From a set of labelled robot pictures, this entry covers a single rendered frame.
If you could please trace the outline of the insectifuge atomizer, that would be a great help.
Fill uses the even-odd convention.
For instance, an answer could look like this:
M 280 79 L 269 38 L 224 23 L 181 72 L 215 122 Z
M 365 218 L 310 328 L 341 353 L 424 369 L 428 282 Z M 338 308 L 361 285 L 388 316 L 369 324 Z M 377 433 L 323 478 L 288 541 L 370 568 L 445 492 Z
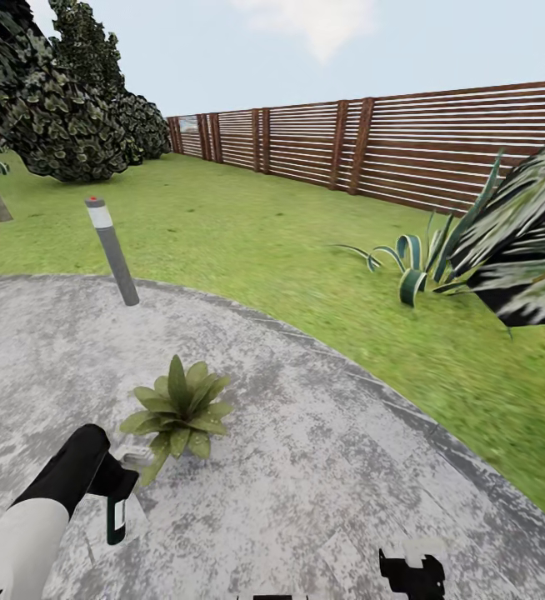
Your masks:
M 107 543 L 114 546 L 126 536 L 127 499 L 107 499 Z

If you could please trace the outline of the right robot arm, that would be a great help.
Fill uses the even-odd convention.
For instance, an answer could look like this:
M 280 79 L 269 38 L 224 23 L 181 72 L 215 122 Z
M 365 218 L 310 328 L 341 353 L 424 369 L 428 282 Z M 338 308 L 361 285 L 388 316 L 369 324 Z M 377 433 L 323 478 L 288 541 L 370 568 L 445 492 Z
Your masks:
M 407 593 L 409 600 L 445 600 L 443 565 L 434 555 L 447 554 L 441 539 L 406 538 L 402 543 L 405 558 L 387 558 L 379 549 L 381 575 L 394 593 Z

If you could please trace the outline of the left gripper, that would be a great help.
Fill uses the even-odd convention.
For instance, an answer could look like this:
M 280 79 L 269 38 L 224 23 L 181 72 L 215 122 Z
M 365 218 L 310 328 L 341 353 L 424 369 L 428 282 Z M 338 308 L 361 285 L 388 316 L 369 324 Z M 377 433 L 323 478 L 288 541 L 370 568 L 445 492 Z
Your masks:
M 112 469 L 108 475 L 101 481 L 92 482 L 87 493 L 95 493 L 98 496 L 108 496 L 109 498 L 128 499 L 139 478 L 139 472 L 124 469 L 114 457 Z

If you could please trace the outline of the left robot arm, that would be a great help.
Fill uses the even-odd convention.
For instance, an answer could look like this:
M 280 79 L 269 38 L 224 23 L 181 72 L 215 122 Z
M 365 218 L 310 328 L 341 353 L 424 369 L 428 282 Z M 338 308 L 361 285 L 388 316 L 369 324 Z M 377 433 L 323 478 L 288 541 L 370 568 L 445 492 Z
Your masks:
M 126 463 L 153 464 L 146 447 L 123 444 L 111 455 L 107 441 L 105 429 L 83 424 L 0 517 L 0 600 L 40 600 L 83 496 L 128 499 L 140 474 L 124 469 Z

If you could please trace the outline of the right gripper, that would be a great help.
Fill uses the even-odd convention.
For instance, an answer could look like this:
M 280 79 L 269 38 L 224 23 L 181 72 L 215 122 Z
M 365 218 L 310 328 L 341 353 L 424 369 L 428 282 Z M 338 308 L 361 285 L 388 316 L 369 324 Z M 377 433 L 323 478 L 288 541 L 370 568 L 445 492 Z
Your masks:
M 405 558 L 387 558 L 383 550 L 379 549 L 379 567 L 381 575 L 389 581 L 394 593 L 407 593 L 411 600 L 411 592 L 414 585 L 427 583 L 434 586 L 438 592 L 445 594 L 443 584 L 443 565 L 432 555 L 421 555 L 422 568 L 410 568 Z

